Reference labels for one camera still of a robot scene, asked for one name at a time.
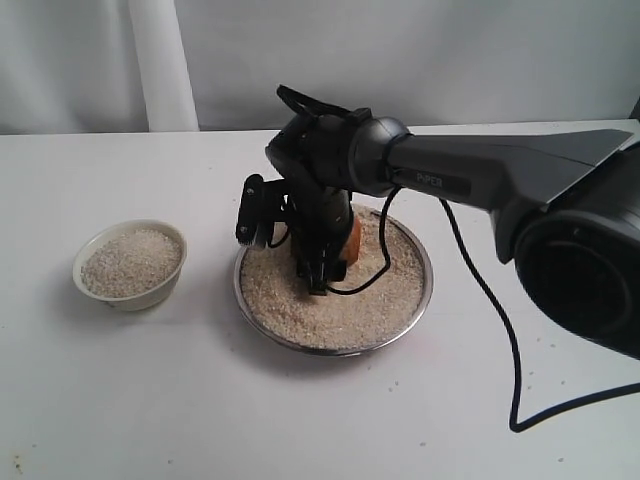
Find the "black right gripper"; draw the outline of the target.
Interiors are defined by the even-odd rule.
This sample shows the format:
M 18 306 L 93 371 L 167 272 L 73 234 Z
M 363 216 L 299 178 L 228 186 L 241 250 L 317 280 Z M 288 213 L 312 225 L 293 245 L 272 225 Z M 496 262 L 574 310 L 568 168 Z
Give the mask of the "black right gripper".
M 328 293 L 327 265 L 331 263 L 330 282 L 342 282 L 348 262 L 340 258 L 352 223 L 352 193 L 334 187 L 294 186 L 289 194 L 293 210 L 292 252 L 296 274 L 304 281 L 307 292 L 314 296 Z

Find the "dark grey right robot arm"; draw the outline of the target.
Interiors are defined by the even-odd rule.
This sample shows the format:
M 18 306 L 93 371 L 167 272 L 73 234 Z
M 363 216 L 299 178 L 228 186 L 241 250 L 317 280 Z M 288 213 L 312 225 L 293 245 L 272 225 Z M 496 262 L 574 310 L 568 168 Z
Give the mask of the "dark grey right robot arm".
M 266 154 L 314 246 L 300 272 L 330 283 L 331 190 L 401 188 L 486 212 L 495 251 L 537 308 L 609 350 L 639 354 L 639 146 L 600 129 L 543 135 L 415 135 L 392 118 L 296 116 Z

